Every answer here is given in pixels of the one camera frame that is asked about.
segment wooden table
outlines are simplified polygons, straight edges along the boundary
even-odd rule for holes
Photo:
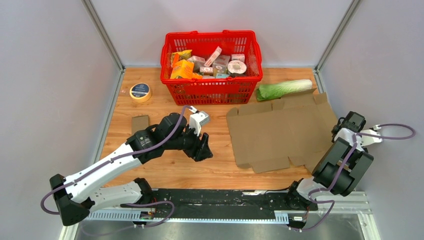
[[[288,80],[311,79],[316,88],[310,68],[266,68],[259,84],[279,83]],[[133,102],[130,88],[137,83],[147,83],[152,97],[145,103]],[[249,103],[256,103],[253,94]],[[303,166],[291,166],[264,173],[236,166],[231,138],[227,127],[226,113],[238,105],[196,105],[211,117],[210,123],[202,127],[209,134],[209,147],[213,158],[195,162],[182,151],[167,150],[162,157],[127,171],[106,186],[126,184],[135,178],[145,178],[152,188],[180,189],[237,189],[274,190],[288,187],[293,181],[310,177]],[[169,113],[180,113],[182,107],[174,103],[167,87],[161,83],[160,68],[128,68],[123,78],[120,93],[111,119],[102,158],[118,148],[131,136],[131,119],[148,115],[150,124],[158,124]]]

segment yellow tape roll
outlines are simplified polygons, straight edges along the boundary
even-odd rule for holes
[[[137,83],[129,90],[129,95],[137,103],[144,103],[152,96],[152,91],[146,83]]]

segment red shopping basket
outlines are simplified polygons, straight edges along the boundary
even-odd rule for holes
[[[247,76],[170,79],[171,53],[191,49],[192,55],[208,59],[218,46],[222,48],[222,55],[245,55]],[[172,32],[166,35],[162,48],[160,80],[168,87],[177,105],[246,104],[256,83],[262,79],[261,63],[261,49],[253,31]]]

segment gray wall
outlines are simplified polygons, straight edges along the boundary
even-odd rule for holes
[[[93,162],[119,71],[79,0],[0,1],[0,48],[0,238],[57,239],[40,200]]]
[[[264,66],[314,66],[351,0],[93,0],[125,65],[159,66],[170,32],[253,30]]]
[[[422,239],[424,131],[424,1],[364,0],[322,72],[341,117],[356,111],[367,126],[404,123],[410,140],[386,140],[360,182],[382,239]],[[384,135],[408,134],[386,129]]]

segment small cardboard piece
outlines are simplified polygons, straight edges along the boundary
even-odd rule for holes
[[[305,165],[312,172],[332,145],[337,118],[315,89],[241,105],[226,114],[235,163],[255,173]]]
[[[137,131],[146,129],[149,125],[149,116],[134,116],[131,120],[131,134],[135,134]]]

